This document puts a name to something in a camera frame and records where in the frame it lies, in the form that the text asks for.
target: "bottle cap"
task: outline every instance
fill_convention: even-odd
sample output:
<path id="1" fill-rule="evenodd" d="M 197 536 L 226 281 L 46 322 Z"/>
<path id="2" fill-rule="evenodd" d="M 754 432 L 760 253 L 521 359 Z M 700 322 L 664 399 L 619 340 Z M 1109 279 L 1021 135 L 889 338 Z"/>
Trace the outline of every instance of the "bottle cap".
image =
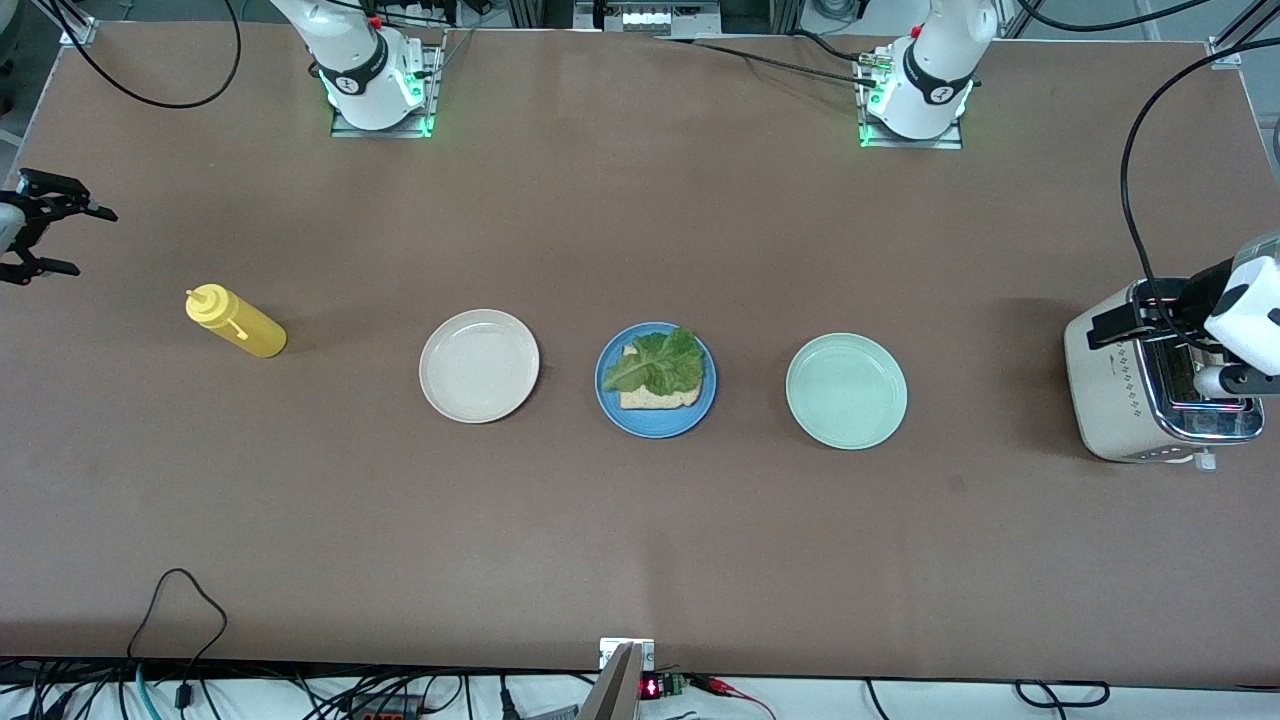
<path id="1" fill-rule="evenodd" d="M 187 316 L 206 328 L 219 328 L 236 314 L 239 302 L 223 286 L 207 283 L 187 291 Z"/>

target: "green lettuce leaf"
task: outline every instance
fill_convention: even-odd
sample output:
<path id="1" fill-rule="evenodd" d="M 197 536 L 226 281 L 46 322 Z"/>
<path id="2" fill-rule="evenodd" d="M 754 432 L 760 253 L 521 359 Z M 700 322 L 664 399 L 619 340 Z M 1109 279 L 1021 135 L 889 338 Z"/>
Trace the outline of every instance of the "green lettuce leaf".
<path id="1" fill-rule="evenodd" d="M 689 392 L 703 382 L 703 348 L 694 331 L 637 336 L 635 355 L 623 355 L 604 370 L 604 389 L 635 392 L 640 386 L 657 396 Z"/>

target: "mustard bottle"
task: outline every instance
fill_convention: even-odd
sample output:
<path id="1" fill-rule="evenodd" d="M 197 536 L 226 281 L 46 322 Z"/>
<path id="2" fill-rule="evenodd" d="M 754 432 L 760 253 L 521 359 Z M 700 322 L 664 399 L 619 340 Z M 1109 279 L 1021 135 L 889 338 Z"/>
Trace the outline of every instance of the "mustard bottle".
<path id="1" fill-rule="evenodd" d="M 259 357 L 284 350 L 284 328 L 220 284 L 188 290 L 187 316 Z"/>

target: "teal cable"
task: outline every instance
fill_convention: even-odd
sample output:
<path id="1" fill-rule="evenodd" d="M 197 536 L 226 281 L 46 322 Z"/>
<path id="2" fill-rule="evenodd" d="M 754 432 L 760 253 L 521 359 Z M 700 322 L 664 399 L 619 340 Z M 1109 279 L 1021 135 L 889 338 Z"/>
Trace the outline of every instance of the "teal cable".
<path id="1" fill-rule="evenodd" d="M 151 702 L 151 693 L 147 692 L 147 684 L 142 682 L 141 662 L 138 662 L 138 667 L 133 671 L 133 684 L 138 688 L 138 696 L 142 698 L 142 707 L 147 708 L 147 715 L 151 716 L 151 720 L 160 720 L 160 714 L 156 712 L 156 706 Z"/>

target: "plate rim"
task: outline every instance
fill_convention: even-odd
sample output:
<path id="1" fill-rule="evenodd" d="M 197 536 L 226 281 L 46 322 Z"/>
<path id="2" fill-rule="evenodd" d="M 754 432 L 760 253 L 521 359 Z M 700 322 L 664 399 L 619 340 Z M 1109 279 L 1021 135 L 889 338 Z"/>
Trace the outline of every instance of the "plate rim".
<path id="1" fill-rule="evenodd" d="M 792 398 L 792 395 L 791 395 L 791 384 L 792 384 L 791 380 L 792 380 L 794 374 L 796 373 L 796 363 L 799 363 L 800 357 L 804 356 L 805 352 L 813 345 L 815 345 L 818 342 L 822 342 L 824 340 L 832 340 L 832 338 L 850 338 L 850 340 L 869 342 L 870 345 L 878 347 L 884 354 L 884 356 L 888 357 L 890 363 L 893 364 L 892 369 L 895 370 L 896 375 L 899 378 L 901 378 L 901 382 L 902 382 L 902 395 L 904 395 L 904 398 L 902 398 L 902 413 L 897 418 L 897 421 L 893 423 L 893 427 L 888 430 L 888 433 L 886 433 L 884 437 L 877 439 L 876 442 L 867 443 L 867 445 L 840 445 L 840 443 L 831 442 L 829 439 L 824 439 L 822 437 L 818 437 L 818 434 L 809 425 L 806 425 L 800 419 L 799 414 L 796 413 L 795 400 Z M 884 347 L 883 345 L 876 342 L 874 340 L 872 340 L 872 338 L 869 338 L 867 336 L 863 336 L 863 334 L 850 333 L 850 332 L 824 333 L 824 334 L 820 334 L 818 337 L 810 338 L 808 342 L 805 342 L 803 346 L 800 346 L 800 350 L 797 350 L 796 354 L 791 357 L 791 363 L 787 364 L 787 375 L 786 375 L 786 383 L 785 383 L 785 393 L 786 393 L 786 397 L 787 397 L 787 410 L 791 411 L 791 419 L 795 420 L 797 425 L 800 425 L 800 429 L 803 429 L 813 439 L 815 439 L 815 441 L 826 445 L 827 447 L 835 447 L 836 450 L 869 450 L 872 447 L 876 447 L 876 446 L 883 443 L 888 438 L 893 437 L 893 433 L 896 433 L 897 429 L 902 427 L 902 420 L 906 419 L 906 409 L 908 409 L 908 405 L 910 404 L 910 389 L 908 388 L 908 384 L 906 384 L 906 373 L 902 372 L 902 365 L 897 361 L 897 357 L 893 357 L 893 354 L 890 352 L 887 347 Z"/>
<path id="2" fill-rule="evenodd" d="M 439 405 L 436 405 L 435 400 L 431 397 L 431 393 L 428 392 L 428 389 L 426 389 L 428 350 L 431 347 L 431 341 L 434 341 L 436 338 L 436 336 L 445 328 L 445 325 L 448 325 L 449 323 L 453 323 L 454 320 L 457 320 L 460 318 L 465 318 L 466 315 L 481 314 L 481 313 L 494 314 L 494 315 L 498 315 L 499 318 L 502 318 L 503 320 L 506 320 L 508 323 L 512 323 L 515 325 L 512 329 L 515 329 L 517 333 L 524 333 L 530 340 L 530 343 L 532 345 L 532 348 L 534 348 L 534 351 L 532 351 L 532 369 L 534 369 L 534 372 L 532 372 L 532 374 L 531 374 L 531 377 L 530 377 L 530 379 L 527 382 L 529 387 L 521 389 L 520 400 L 511 409 L 504 410 L 502 414 L 495 415 L 493 418 L 471 420 L 471 419 L 465 419 L 465 418 L 460 418 L 457 415 L 445 413 Z M 521 320 L 520 318 L 512 315 L 511 313 L 507 313 L 506 310 L 498 310 L 497 307 L 472 307 L 470 310 L 463 310 L 461 313 L 451 315 L 443 323 L 440 323 L 439 325 L 436 325 L 434 331 L 431 331 L 431 334 L 426 338 L 426 342 L 422 343 L 422 351 L 419 354 L 419 360 L 417 360 L 417 383 L 419 383 L 419 387 L 422 389 L 422 396 L 426 397 L 426 401 L 431 405 L 433 409 L 435 409 L 436 413 L 439 413 L 444 418 L 447 418 L 449 420 L 453 420 L 454 423 L 463 423 L 466 425 L 483 425 L 483 424 L 486 424 L 486 423 L 495 423 L 495 421 L 506 418 L 507 415 L 511 415 L 512 413 L 515 413 L 516 410 L 518 410 L 520 406 L 524 405 L 526 400 L 529 400 L 529 396 L 532 395 L 532 392 L 534 392 L 534 387 L 538 386 L 538 375 L 540 373 L 541 364 L 543 364 L 543 351 L 538 346 L 538 338 L 534 336 L 534 332 L 529 329 L 529 325 L 526 325 L 524 323 L 524 320 Z"/>
<path id="3" fill-rule="evenodd" d="M 604 354 L 608 352 L 609 347 L 612 347 L 614 342 L 617 342 L 620 338 L 622 338 L 622 336 L 634 333 L 636 331 L 636 328 L 640 328 L 643 325 L 663 325 L 666 329 L 669 329 L 669 331 L 675 331 L 676 328 L 681 327 L 681 325 L 678 325 L 676 323 L 669 323 L 667 320 L 644 320 L 644 322 L 635 323 L 635 324 L 631 324 L 631 325 L 623 328 L 621 332 L 618 332 L 612 338 L 609 338 L 609 341 L 604 343 L 604 347 L 600 348 L 600 355 L 595 360 L 595 369 L 591 372 L 591 386 L 595 389 L 595 401 L 600 405 L 600 411 L 604 413 L 604 416 L 608 418 L 609 421 L 614 424 L 614 427 L 617 427 L 618 429 L 621 429 L 622 432 L 625 432 L 625 433 L 627 433 L 630 436 L 634 436 L 634 437 L 637 437 L 637 438 L 641 438 L 641 439 L 671 439 L 673 437 L 680 437 L 680 436 L 687 433 L 689 430 L 696 428 L 707 418 L 707 415 L 712 411 L 712 405 L 716 402 L 716 393 L 719 389 L 719 379 L 718 379 L 718 373 L 716 370 L 716 359 L 712 357 L 712 350 L 710 350 L 710 347 L 705 342 L 703 342 L 703 338 L 700 336 L 698 336 L 698 333 L 694 333 L 694 340 L 696 340 L 699 347 L 703 348 L 703 354 L 704 354 L 704 356 L 707 359 L 707 363 L 710 365 L 710 372 L 704 377 L 704 388 L 705 388 L 705 384 L 707 384 L 705 383 L 705 378 L 707 377 L 709 377 L 714 382 L 714 387 L 712 387 L 710 401 L 708 402 L 707 409 L 703 410 L 703 413 L 698 416 L 696 420 L 694 420 L 694 423 L 691 425 L 689 425 L 687 428 L 672 432 L 672 433 L 641 434 L 641 433 L 637 433 L 637 432 L 632 430 L 631 428 L 627 428 L 622 423 L 620 423 L 617 420 L 617 418 L 614 418 L 609 413 L 609 409 L 604 406 L 604 393 L 605 393 L 605 391 L 600 388 L 600 382 L 599 382 L 600 370 L 602 370 L 602 368 L 604 365 Z"/>

